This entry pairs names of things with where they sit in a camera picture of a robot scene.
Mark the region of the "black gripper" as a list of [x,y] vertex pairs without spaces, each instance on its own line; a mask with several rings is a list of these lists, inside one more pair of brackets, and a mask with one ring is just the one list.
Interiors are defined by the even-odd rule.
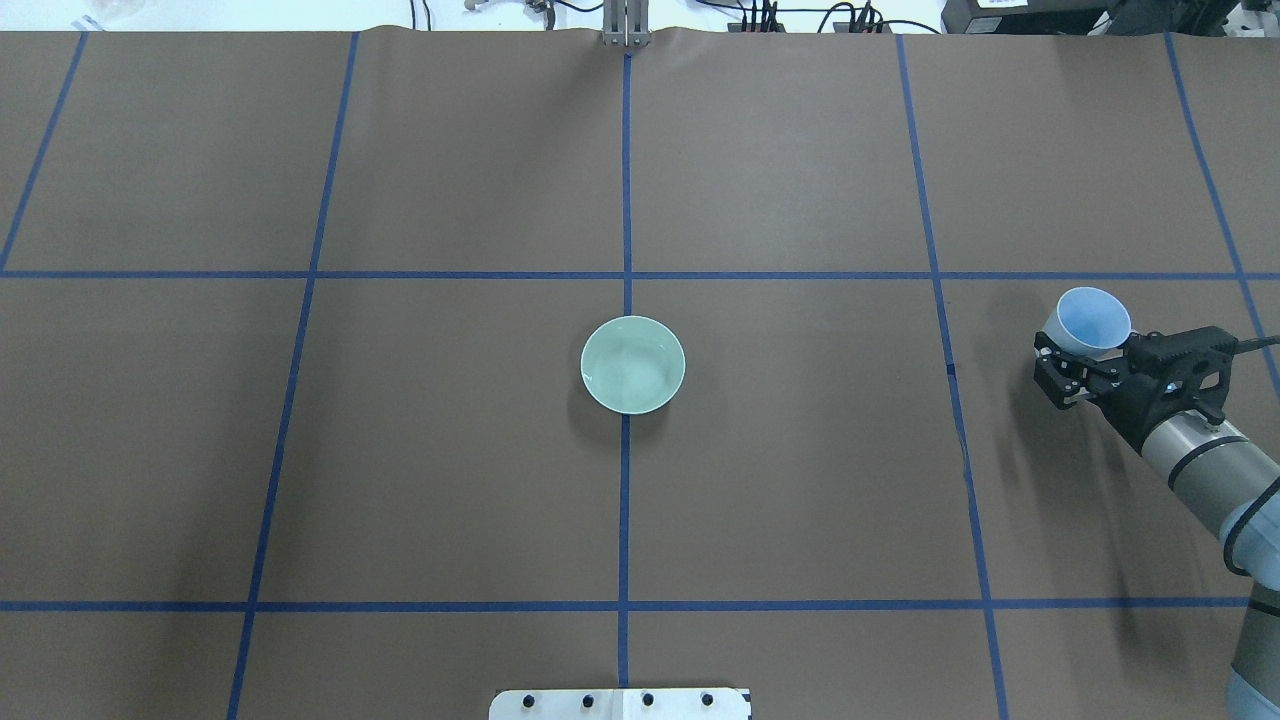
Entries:
[[1207,427],[1219,429],[1226,420],[1222,407],[1201,401],[1192,405],[1155,401],[1151,378],[1138,375],[1126,360],[1125,343],[1096,348],[1073,337],[1055,337],[1037,331],[1033,340],[1033,379],[1059,410],[1092,402],[1105,420],[1138,454],[1165,421],[1192,413]]

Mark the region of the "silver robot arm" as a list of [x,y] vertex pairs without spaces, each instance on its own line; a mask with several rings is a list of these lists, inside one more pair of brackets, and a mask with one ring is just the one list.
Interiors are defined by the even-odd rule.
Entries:
[[1094,359],[1046,332],[1034,340],[1046,397],[1061,410],[1093,404],[1216,538],[1224,566],[1251,579],[1228,676],[1231,719],[1279,715],[1279,466],[1225,413],[1234,359],[1276,342],[1207,325],[1133,333],[1117,356]]

